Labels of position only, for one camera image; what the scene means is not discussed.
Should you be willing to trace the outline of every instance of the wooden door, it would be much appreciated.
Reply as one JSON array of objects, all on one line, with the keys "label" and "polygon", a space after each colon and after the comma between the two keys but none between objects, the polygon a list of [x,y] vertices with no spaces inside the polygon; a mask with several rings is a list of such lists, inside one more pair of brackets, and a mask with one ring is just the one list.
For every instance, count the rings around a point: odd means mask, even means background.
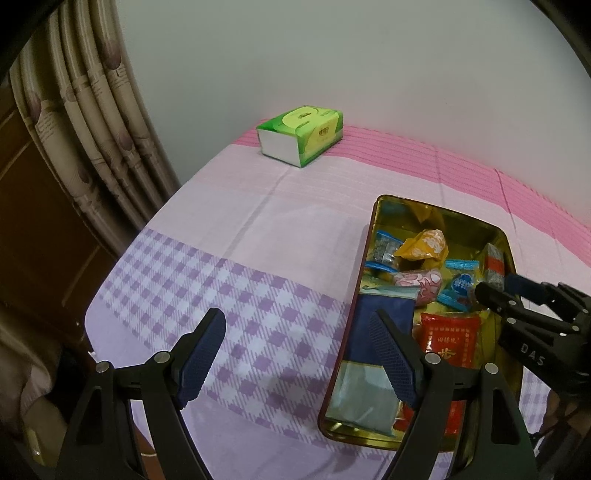
[{"label": "wooden door", "polygon": [[116,258],[62,191],[0,86],[0,301],[65,345],[88,348],[86,309]]}]

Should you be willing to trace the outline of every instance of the curtain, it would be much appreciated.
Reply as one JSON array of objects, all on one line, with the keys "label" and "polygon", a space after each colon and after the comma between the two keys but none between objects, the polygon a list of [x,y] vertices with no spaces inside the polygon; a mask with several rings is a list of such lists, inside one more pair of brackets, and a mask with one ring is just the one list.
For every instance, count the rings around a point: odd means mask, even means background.
[{"label": "curtain", "polygon": [[121,255],[178,189],[139,108],[110,0],[67,0],[10,71],[18,110],[95,236]]}]

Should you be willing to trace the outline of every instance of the yellow snack package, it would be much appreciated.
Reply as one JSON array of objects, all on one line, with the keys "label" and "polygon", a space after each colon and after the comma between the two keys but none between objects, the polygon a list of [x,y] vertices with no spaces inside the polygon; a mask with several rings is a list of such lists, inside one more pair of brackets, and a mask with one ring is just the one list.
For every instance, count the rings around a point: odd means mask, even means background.
[{"label": "yellow snack package", "polygon": [[429,260],[429,268],[441,264],[449,253],[447,242],[441,230],[423,230],[414,238],[407,239],[394,252],[395,257],[405,260]]}]

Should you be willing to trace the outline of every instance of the tissue box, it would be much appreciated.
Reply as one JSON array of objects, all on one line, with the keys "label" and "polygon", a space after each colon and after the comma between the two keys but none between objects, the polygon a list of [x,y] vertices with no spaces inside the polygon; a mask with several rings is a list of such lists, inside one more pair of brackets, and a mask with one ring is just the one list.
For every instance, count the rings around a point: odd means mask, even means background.
[{"label": "tissue box", "polygon": [[256,128],[263,154],[304,167],[343,138],[343,112],[302,106]]}]

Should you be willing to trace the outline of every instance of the screw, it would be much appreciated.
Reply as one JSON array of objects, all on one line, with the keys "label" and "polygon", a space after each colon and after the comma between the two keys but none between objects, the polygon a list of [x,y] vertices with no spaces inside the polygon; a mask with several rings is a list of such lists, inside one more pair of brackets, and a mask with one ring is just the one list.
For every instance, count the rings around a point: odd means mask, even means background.
[{"label": "screw", "polygon": [[96,364],[95,370],[101,374],[103,372],[106,372],[110,366],[111,364],[108,361],[103,360],[102,362]]},{"label": "screw", "polygon": [[168,352],[158,352],[154,355],[154,361],[157,364],[165,364],[170,359],[170,353]]},{"label": "screw", "polygon": [[425,360],[428,364],[437,365],[441,361],[441,357],[436,353],[429,352],[425,355]]},{"label": "screw", "polygon": [[495,364],[486,364],[484,366],[484,370],[489,372],[491,375],[496,375],[499,372],[499,367],[497,367]]}]

